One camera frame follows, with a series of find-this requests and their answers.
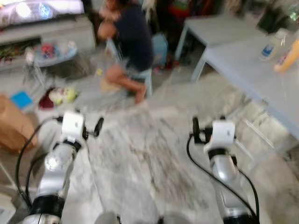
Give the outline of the grey low table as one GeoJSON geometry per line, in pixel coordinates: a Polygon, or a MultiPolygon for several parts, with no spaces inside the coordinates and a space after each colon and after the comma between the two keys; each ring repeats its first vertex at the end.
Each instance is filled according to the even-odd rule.
{"type": "Polygon", "coordinates": [[[276,61],[258,58],[265,44],[266,38],[257,36],[206,47],[191,81],[197,82],[204,66],[211,66],[299,139],[299,68],[293,65],[285,73],[276,72],[276,61]]]}
{"type": "Polygon", "coordinates": [[[185,39],[188,36],[193,36],[209,47],[265,34],[256,25],[232,15],[188,17],[184,21],[174,59],[180,59],[185,39]]]}

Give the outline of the light blue small chair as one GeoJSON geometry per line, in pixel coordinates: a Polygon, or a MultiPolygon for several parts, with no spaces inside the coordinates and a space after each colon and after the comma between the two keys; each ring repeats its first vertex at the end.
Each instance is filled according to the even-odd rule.
{"type": "Polygon", "coordinates": [[[145,87],[147,88],[145,96],[151,96],[152,68],[138,71],[133,65],[128,65],[128,60],[122,57],[121,51],[118,49],[117,45],[113,42],[112,39],[106,40],[106,50],[110,52],[111,56],[116,60],[116,62],[124,68],[124,74],[126,75],[126,77],[131,77],[136,81],[143,81],[145,87]]]}

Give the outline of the round glass side table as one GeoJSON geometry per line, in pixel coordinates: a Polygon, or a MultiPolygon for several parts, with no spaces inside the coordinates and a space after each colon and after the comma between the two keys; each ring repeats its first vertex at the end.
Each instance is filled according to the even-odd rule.
{"type": "Polygon", "coordinates": [[[77,53],[78,47],[75,42],[59,40],[28,47],[24,52],[24,56],[28,70],[32,72],[39,85],[45,88],[46,78],[42,68],[72,60],[77,53]]]}

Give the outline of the seated child in dark shirt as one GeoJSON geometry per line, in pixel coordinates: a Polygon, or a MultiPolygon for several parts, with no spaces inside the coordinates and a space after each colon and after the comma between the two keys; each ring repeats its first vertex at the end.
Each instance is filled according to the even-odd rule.
{"type": "Polygon", "coordinates": [[[154,62],[151,30],[145,21],[141,5],[134,0],[104,0],[99,11],[103,21],[98,39],[111,39],[120,56],[107,69],[105,79],[135,93],[135,103],[145,99],[147,86],[128,77],[129,72],[151,69],[154,62]]]}

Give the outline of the clear bottle with blue label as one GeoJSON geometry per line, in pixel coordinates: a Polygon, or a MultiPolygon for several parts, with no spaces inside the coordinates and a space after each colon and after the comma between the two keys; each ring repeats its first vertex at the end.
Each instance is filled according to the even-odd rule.
{"type": "Polygon", "coordinates": [[[287,36],[290,33],[291,32],[286,28],[280,28],[275,32],[269,39],[269,42],[261,50],[260,59],[262,61],[269,61],[276,56],[279,51],[283,50],[286,47],[287,36]]]}

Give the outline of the flat screen television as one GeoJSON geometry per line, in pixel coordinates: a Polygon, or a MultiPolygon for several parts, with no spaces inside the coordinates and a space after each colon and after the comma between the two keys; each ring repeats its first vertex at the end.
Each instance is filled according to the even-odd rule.
{"type": "Polygon", "coordinates": [[[81,0],[0,0],[0,28],[84,13],[81,0]]]}

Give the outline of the flat blue book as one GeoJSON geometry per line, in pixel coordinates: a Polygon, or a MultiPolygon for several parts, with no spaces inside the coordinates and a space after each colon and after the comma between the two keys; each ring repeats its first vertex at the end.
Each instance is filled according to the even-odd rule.
{"type": "Polygon", "coordinates": [[[25,91],[16,92],[9,99],[19,110],[23,110],[33,104],[32,98],[25,91]]]}

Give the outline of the blue plastic bin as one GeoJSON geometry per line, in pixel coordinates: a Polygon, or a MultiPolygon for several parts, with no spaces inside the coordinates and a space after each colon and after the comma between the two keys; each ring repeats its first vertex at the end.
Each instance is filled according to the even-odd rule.
{"type": "Polygon", "coordinates": [[[154,51],[154,65],[165,64],[168,54],[168,42],[164,34],[156,34],[152,37],[154,51]]]}

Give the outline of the maroon plush toy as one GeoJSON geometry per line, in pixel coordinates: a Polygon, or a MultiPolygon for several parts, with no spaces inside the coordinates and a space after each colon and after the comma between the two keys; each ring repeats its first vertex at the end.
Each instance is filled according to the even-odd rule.
{"type": "Polygon", "coordinates": [[[50,87],[46,90],[46,92],[43,94],[43,96],[38,101],[38,109],[41,110],[49,110],[53,109],[54,102],[50,99],[50,94],[54,90],[54,87],[50,87]]]}

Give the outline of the grey television stand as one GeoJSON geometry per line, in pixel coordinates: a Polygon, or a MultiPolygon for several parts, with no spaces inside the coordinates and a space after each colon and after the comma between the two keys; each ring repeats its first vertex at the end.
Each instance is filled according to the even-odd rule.
{"type": "Polygon", "coordinates": [[[28,63],[32,58],[30,47],[24,49],[4,47],[13,43],[22,43],[39,39],[41,43],[72,41],[79,51],[96,49],[96,34],[92,22],[87,17],[74,20],[49,21],[9,28],[0,32],[0,69],[8,69],[28,63]]]}

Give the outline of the yellow green plush toy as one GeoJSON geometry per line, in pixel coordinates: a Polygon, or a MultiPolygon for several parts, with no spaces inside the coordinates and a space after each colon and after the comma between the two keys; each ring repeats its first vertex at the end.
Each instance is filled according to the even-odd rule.
{"type": "Polygon", "coordinates": [[[64,103],[72,103],[77,96],[79,96],[79,91],[73,87],[53,88],[48,95],[54,106],[60,106],[64,103]]]}

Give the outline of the orange juice bottle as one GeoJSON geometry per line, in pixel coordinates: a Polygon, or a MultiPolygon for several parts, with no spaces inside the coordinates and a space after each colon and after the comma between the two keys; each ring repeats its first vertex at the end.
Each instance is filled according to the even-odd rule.
{"type": "Polygon", "coordinates": [[[286,55],[274,66],[278,73],[286,72],[299,59],[299,39],[296,39],[286,55]]]}

